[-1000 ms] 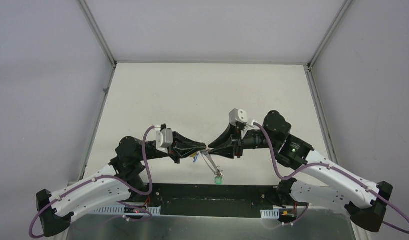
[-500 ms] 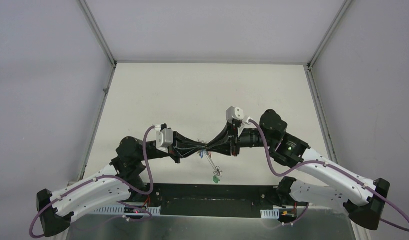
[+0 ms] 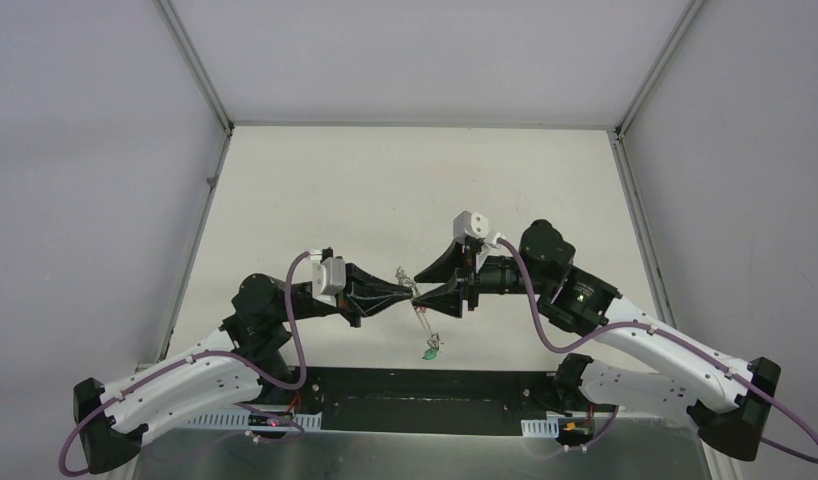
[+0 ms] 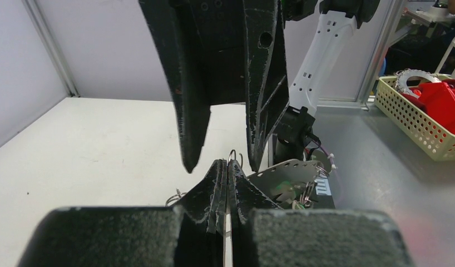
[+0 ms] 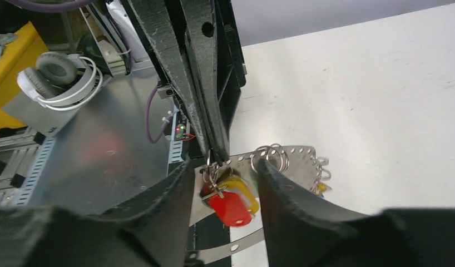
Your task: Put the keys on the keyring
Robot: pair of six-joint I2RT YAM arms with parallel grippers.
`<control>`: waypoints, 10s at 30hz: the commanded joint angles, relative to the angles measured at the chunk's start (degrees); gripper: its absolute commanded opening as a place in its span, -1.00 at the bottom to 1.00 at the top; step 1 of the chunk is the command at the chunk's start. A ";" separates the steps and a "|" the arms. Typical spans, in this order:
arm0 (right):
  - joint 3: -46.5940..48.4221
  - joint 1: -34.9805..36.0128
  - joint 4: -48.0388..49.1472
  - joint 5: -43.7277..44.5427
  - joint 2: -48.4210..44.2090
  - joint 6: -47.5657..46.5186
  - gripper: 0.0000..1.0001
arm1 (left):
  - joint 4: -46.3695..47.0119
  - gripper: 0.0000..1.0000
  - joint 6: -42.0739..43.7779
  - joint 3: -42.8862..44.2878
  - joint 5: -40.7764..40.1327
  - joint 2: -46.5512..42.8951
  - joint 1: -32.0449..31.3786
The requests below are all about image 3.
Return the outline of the keyring with keys bunch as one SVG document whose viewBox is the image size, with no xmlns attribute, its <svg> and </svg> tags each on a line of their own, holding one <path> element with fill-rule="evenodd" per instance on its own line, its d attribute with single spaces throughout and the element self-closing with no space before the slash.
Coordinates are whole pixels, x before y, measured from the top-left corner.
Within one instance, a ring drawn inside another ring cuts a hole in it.
<svg viewBox="0 0 818 480">
<path fill-rule="evenodd" d="M 400 286 L 408 287 L 412 290 L 412 298 L 419 297 L 421 292 L 416 282 L 406 273 L 406 271 L 398 266 L 395 271 L 395 278 Z M 435 360 L 441 350 L 442 341 L 438 332 L 435 332 L 427 319 L 425 307 L 414 307 L 415 315 L 427 335 L 427 348 L 423 353 L 422 358 L 425 361 Z"/>
</svg>

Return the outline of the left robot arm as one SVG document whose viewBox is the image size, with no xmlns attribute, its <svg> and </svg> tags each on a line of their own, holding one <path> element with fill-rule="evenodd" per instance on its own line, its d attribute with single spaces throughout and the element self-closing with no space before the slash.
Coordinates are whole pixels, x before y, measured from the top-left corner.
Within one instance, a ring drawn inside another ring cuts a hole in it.
<svg viewBox="0 0 818 480">
<path fill-rule="evenodd" d="M 254 273 L 234 312 L 184 352 L 121 380 L 75 385 L 75 427 L 59 454 L 66 477 L 102 474 L 135 458 L 173 427 L 227 405 L 278 404 L 308 380 L 298 323 L 338 315 L 353 328 L 412 298 L 329 248 L 295 257 L 284 278 Z"/>
</svg>

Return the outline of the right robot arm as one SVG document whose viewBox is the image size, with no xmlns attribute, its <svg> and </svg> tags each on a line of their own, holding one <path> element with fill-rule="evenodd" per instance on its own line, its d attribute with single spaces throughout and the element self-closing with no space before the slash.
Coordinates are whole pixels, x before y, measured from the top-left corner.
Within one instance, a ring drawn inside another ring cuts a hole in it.
<svg viewBox="0 0 818 480">
<path fill-rule="evenodd" d="M 590 402 L 658 415 L 693 426 L 728 457 L 755 460 L 781 375 L 777 363 L 725 354 L 648 314 L 578 268 L 574 246 L 547 220 L 532 222 L 517 245 L 477 213 L 464 213 L 453 230 L 448 249 L 415 276 L 428 286 L 416 306 L 458 318 L 484 294 L 523 294 L 536 329 L 552 325 L 576 339 L 560 349 L 552 384 L 558 405 L 575 410 Z M 588 341 L 635 358 L 647 371 L 580 354 L 577 346 Z"/>
</svg>

